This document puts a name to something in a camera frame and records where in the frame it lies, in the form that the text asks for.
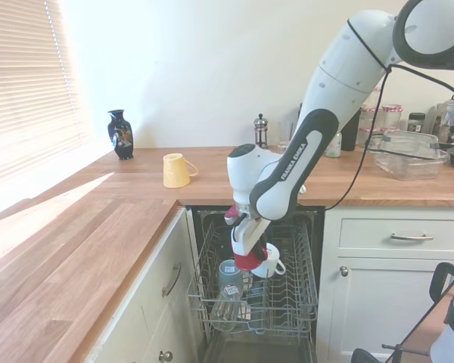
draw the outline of silver handle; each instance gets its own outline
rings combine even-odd
[[[169,293],[172,292],[173,288],[175,287],[176,285],[176,282],[179,280],[179,277],[180,277],[180,272],[182,271],[182,264],[181,263],[176,263],[175,265],[173,265],[173,277],[172,279],[169,281],[169,283],[167,284],[166,287],[164,287],[162,290],[161,290],[161,296],[162,297],[165,297],[165,296],[168,296]]]
[[[423,234],[420,237],[408,237],[408,236],[397,236],[396,234],[392,233],[390,236],[392,240],[414,240],[414,241],[421,241],[421,240],[433,240],[434,237],[427,236],[426,234]]]
[[[346,266],[341,266],[340,267],[341,276],[343,276],[344,278],[346,276],[348,276],[348,271],[349,271],[348,267],[346,267]]]
[[[158,357],[159,361],[172,361],[173,354],[171,352],[165,352],[160,350],[160,356]]]

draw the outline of yellow mug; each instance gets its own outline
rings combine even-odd
[[[190,174],[187,164],[195,169]],[[190,177],[198,175],[198,169],[182,154],[168,154],[163,157],[163,185],[167,188],[181,188],[190,183]]]

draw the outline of blue vase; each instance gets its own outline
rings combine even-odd
[[[124,110],[108,111],[111,122],[107,125],[107,133],[117,156],[121,160],[128,160],[133,158],[133,131],[124,119],[123,112]]]

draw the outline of white mug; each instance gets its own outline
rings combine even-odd
[[[271,278],[274,272],[279,275],[286,273],[285,264],[279,259],[279,250],[273,244],[267,244],[267,260],[260,264],[259,267],[252,270],[252,273],[260,278]]]

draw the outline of white cabinet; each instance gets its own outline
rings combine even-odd
[[[163,350],[173,354],[173,363],[196,363],[203,334],[187,297],[193,271],[186,212],[180,209],[86,361],[156,363]]]
[[[434,239],[392,240],[392,233]],[[400,343],[431,307],[428,289],[443,260],[454,264],[454,209],[359,207],[327,212],[318,360],[348,363],[353,350],[362,348],[384,361],[390,351],[381,344]]]
[[[124,311],[119,311],[115,316],[119,316],[119,319],[108,332],[94,363],[140,362],[150,336],[138,299],[133,298]]]

